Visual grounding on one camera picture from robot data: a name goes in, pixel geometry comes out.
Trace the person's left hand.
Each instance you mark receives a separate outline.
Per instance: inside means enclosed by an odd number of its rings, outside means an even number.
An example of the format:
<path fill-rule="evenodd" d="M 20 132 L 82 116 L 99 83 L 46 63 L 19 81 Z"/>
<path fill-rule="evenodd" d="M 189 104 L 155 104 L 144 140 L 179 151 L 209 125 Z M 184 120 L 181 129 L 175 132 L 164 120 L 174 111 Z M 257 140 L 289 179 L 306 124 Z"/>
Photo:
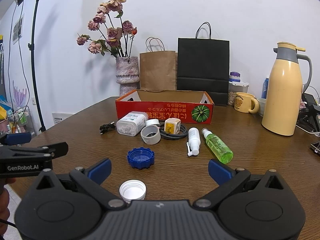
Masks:
<path fill-rule="evenodd" d="M 10 216 L 10 212 L 8 209 L 8 205 L 9 205 L 9 193 L 7 191 L 7 189 L 3 189 L 3 192 L 1 193 L 1 206 L 0 206 L 0 219 L 7 221 L 9 216 Z M 0 234 L 1 237 L 5 234 L 6 230 L 7 230 L 8 226 L 7 224 L 3 224 L 1 223 L 1 227 L 0 227 Z"/>

